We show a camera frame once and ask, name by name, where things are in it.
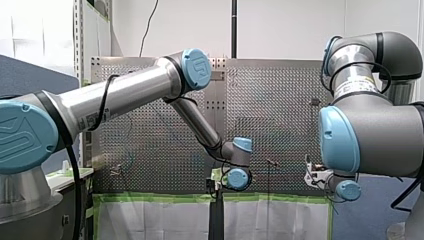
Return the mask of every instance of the white cloth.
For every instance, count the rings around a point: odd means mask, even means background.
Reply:
[[[225,202],[225,240],[327,240],[330,219],[328,204]],[[98,221],[101,240],[207,240],[209,203],[108,202]]]

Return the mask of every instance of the pegboard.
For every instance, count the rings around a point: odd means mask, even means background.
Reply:
[[[92,60],[94,82],[155,61]],[[321,195],[303,180],[305,154],[320,161],[317,118],[327,103],[319,81],[320,62],[211,59],[211,64],[211,84],[190,97],[225,140],[253,139],[255,181],[248,191]],[[311,104],[317,100],[318,105]],[[211,161],[179,115],[162,100],[104,124],[90,140],[86,150],[97,169],[96,192],[205,192]],[[267,160],[280,166],[272,167]]]
[[[320,162],[318,113],[327,104],[321,62],[228,59],[226,65],[226,139],[253,139],[249,191],[321,194],[304,182],[305,154]]]
[[[152,66],[154,58],[93,58],[92,80]],[[203,113],[204,92],[187,95]],[[174,109],[157,100],[102,125],[89,146],[96,192],[204,192],[204,152]]]

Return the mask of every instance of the blue joint cap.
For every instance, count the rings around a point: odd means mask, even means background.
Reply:
[[[346,201],[356,201],[361,196],[361,186],[352,180],[345,180],[337,184],[336,193]]]
[[[357,172],[361,162],[359,144],[349,119],[335,106],[321,109],[319,115],[324,165],[346,172]]]
[[[59,140],[53,119],[38,107],[16,101],[0,101],[0,112],[0,174],[41,166]]]
[[[212,70],[208,57],[199,49],[186,49],[181,59],[181,68],[188,85],[193,90],[208,86]]]
[[[233,168],[227,174],[227,184],[234,189],[243,189],[249,182],[249,176],[241,168]]]
[[[249,153],[252,152],[252,139],[250,138],[235,137],[233,140],[233,145],[243,151]]]

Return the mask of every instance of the metal pole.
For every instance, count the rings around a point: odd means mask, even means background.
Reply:
[[[231,13],[231,58],[237,58],[237,0],[233,0]]]

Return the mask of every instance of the black cable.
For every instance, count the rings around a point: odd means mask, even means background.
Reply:
[[[147,21],[147,28],[146,28],[146,32],[144,33],[143,40],[141,40],[140,54],[138,55],[138,57],[141,57],[141,54],[143,53],[144,40],[146,40],[147,34],[149,33],[150,21],[152,21],[152,17],[153,17],[153,15],[156,12],[156,9],[158,7],[158,4],[159,4],[159,0],[156,0],[155,7],[153,8],[152,13],[150,14],[149,20]]]
[[[398,197],[396,198],[392,204],[390,204],[390,207],[395,210],[404,211],[404,212],[411,212],[411,209],[398,207],[398,205],[405,200],[417,187],[420,185],[421,181],[423,181],[423,175],[419,174],[419,177],[415,179],[415,181],[409,185],[409,187]]]
[[[99,115],[97,115],[96,123],[94,124],[94,126],[92,126],[90,129],[88,129],[89,131],[96,130],[100,126],[100,124],[102,123],[103,115],[105,114],[106,99],[107,99],[107,94],[108,94],[108,91],[109,91],[109,86],[113,82],[113,80],[117,77],[119,77],[119,75],[112,74],[107,79],[106,85],[105,85],[105,91],[104,91],[103,97],[102,97],[102,102],[100,103]]]
[[[78,161],[75,157],[74,149],[72,146],[67,146],[66,151],[68,152],[69,161],[72,166],[72,175],[74,177],[75,183],[75,225],[74,225],[74,234],[73,240],[79,240],[81,234],[81,220],[82,220],[82,191],[81,191],[81,179],[78,168]]]
[[[334,96],[334,90],[333,90],[333,82],[334,79],[336,78],[337,74],[339,74],[341,71],[343,71],[344,69],[354,66],[354,65],[359,65],[359,64],[368,64],[368,65],[372,65],[374,67],[377,67],[381,70],[383,70],[386,74],[387,74],[387,85],[386,87],[380,92],[381,94],[384,94],[389,88],[390,85],[392,84],[392,75],[390,73],[390,71],[383,65],[376,63],[376,62],[366,62],[366,61],[359,61],[359,62],[351,62],[348,63],[346,65],[343,65],[341,68],[337,69],[337,71],[334,72],[334,74],[331,76],[331,80],[329,83],[329,91],[331,93],[331,95]]]

